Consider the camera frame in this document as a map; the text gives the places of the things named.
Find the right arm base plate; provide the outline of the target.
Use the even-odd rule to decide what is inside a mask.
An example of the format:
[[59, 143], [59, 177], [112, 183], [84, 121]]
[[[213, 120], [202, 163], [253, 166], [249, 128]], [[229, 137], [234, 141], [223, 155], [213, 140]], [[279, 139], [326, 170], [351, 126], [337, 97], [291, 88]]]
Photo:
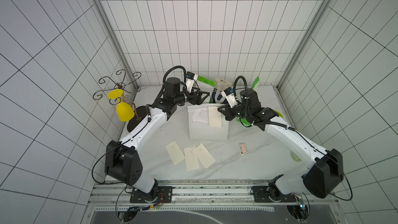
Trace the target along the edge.
[[250, 190], [256, 203], [295, 203], [296, 197], [292, 194], [283, 195], [276, 188], [269, 186], [253, 186]]

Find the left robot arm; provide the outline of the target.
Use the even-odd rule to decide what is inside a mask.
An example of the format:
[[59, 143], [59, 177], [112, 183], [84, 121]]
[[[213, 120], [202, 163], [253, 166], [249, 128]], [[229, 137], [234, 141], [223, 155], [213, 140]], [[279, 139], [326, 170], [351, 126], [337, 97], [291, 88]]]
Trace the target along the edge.
[[120, 141], [111, 141], [106, 147], [105, 174], [146, 194], [153, 192], [156, 180], [143, 172], [139, 150], [144, 148], [153, 134], [186, 102], [201, 105], [210, 96], [195, 83], [168, 78], [152, 104], [144, 108], [141, 122]]

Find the pink stapler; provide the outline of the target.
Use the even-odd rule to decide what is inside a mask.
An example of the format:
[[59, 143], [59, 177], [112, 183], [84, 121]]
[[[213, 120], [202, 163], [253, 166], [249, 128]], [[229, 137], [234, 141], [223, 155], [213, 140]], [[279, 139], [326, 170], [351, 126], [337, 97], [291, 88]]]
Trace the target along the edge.
[[247, 153], [247, 148], [246, 148], [246, 144], [245, 143], [240, 143], [239, 144], [239, 148], [240, 148], [240, 153], [242, 155], [245, 155]]

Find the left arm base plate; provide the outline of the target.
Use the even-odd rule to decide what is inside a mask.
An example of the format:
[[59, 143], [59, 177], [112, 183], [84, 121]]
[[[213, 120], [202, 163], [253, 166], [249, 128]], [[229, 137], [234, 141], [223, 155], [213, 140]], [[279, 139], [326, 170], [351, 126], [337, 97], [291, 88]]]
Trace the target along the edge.
[[130, 203], [139, 204], [159, 204], [171, 203], [173, 196], [173, 187], [171, 186], [155, 186], [150, 193], [145, 193], [138, 189], [131, 192]]

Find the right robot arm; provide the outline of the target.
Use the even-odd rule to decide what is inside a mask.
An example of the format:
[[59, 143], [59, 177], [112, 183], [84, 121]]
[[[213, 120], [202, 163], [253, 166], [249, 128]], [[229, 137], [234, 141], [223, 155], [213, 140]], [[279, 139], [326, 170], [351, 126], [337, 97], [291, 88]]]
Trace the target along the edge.
[[227, 121], [245, 118], [251, 126], [274, 136], [306, 165], [306, 172], [292, 175], [281, 174], [272, 179], [266, 189], [273, 202], [279, 202], [284, 195], [309, 192], [324, 199], [344, 179], [343, 156], [336, 149], [327, 150], [302, 135], [289, 125], [279, 113], [269, 107], [262, 107], [258, 94], [252, 89], [240, 92], [228, 88], [222, 92], [227, 104], [218, 108]]

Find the white paper bag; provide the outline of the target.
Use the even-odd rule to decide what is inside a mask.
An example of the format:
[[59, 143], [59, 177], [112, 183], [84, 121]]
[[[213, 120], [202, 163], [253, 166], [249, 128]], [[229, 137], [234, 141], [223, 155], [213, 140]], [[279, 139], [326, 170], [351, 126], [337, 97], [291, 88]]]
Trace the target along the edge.
[[202, 104], [188, 106], [189, 136], [192, 141], [226, 142], [229, 122], [222, 115], [222, 128], [209, 126], [208, 107], [222, 104]]

